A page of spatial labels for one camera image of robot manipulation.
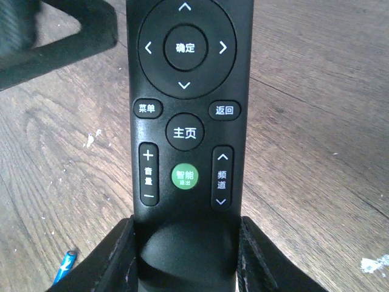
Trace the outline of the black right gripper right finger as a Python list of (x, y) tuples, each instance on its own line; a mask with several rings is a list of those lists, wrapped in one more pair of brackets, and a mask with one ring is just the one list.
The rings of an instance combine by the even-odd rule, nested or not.
[(239, 228), (237, 281), (240, 291), (326, 291), (248, 216), (241, 217)]

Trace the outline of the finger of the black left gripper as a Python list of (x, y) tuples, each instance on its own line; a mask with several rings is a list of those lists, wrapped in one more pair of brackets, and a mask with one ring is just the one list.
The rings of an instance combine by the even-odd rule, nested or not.
[(106, 1), (47, 1), (73, 17), (77, 33), (36, 46), (41, 1), (1, 1), (1, 89), (6, 90), (113, 48), (117, 15)]

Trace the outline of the blue battery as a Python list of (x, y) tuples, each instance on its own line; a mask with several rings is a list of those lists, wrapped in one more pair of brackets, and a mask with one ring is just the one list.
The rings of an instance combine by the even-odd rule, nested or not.
[(71, 271), (75, 260), (77, 259), (77, 252), (74, 250), (69, 250), (65, 253), (63, 261), (58, 269), (57, 275), (54, 278), (53, 284), (58, 283), (62, 278), (69, 274)]

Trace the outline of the black remote control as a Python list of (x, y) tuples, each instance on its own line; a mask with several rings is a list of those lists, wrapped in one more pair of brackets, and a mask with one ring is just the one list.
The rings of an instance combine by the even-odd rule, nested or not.
[(140, 291), (234, 291), (252, 1), (127, 1)]

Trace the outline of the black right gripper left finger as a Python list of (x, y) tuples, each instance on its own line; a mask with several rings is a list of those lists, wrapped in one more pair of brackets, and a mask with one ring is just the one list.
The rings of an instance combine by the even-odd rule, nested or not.
[(132, 217), (120, 220), (95, 249), (49, 291), (137, 291)]

